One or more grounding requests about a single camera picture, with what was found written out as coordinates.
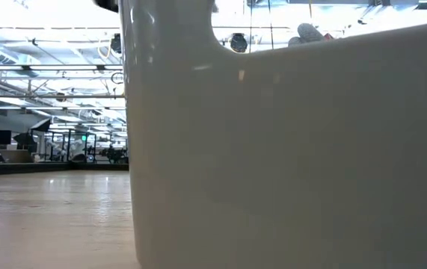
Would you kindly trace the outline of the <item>grey plastic bin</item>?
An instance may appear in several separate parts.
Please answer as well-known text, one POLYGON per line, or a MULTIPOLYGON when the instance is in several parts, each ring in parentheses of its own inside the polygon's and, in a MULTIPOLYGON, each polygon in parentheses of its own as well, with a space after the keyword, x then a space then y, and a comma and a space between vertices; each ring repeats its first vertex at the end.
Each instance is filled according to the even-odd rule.
POLYGON ((427 269, 427 25, 240 55, 119 6, 141 269, 427 269))

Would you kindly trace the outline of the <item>black round ceiling fixture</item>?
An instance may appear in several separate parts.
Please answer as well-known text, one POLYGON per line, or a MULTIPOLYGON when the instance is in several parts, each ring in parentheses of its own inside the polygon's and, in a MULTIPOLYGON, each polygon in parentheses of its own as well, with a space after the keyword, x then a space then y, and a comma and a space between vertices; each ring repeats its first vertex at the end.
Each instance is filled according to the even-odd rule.
POLYGON ((122 53, 122 43, 120 34, 114 34, 110 41, 110 49, 115 51, 117 54, 122 53))
POLYGON ((230 48, 237 53, 245 53, 248 48, 248 42, 243 33, 234 33, 230 41, 230 48))

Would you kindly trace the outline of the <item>black framed robot cell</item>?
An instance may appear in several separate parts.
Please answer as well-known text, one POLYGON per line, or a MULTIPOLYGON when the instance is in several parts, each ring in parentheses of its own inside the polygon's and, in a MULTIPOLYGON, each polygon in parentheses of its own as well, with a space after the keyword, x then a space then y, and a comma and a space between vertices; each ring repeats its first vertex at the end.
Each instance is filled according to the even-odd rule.
POLYGON ((74 129, 55 129, 43 135, 43 161, 96 163, 97 135, 74 129))

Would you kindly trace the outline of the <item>black softbox light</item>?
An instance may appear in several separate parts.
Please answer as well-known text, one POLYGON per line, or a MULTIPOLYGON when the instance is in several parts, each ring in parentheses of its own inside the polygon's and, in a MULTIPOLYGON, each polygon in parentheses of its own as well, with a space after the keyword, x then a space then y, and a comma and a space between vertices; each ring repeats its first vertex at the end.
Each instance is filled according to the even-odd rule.
POLYGON ((50 128, 50 125, 52 123, 52 120, 50 118, 41 120, 34 124, 30 130, 36 131, 36 132, 47 132, 50 128))

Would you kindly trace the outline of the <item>black aluminium table frame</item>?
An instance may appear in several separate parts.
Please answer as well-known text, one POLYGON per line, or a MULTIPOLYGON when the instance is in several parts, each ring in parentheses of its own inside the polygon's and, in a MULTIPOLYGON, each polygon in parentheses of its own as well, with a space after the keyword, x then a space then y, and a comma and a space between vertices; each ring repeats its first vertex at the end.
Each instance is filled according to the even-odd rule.
POLYGON ((90 164, 90 163, 24 163, 0 164, 0 175, 22 173, 46 173, 68 170, 101 170, 101 171, 128 171, 128 164, 90 164))

